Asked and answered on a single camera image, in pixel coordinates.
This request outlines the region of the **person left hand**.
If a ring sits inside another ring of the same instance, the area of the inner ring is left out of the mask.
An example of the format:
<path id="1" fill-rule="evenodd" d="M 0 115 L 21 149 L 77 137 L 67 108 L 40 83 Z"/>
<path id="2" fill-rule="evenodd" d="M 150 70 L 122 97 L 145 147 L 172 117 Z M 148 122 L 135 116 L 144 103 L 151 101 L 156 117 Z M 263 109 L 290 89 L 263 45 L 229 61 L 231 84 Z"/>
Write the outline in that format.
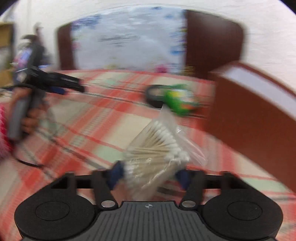
<path id="1" fill-rule="evenodd" d="M 39 119 L 47 110 L 44 103 L 45 92 L 29 87 L 17 87 L 13 91 L 8 110 L 8 138 L 19 141 L 24 135 L 32 133 Z"/>

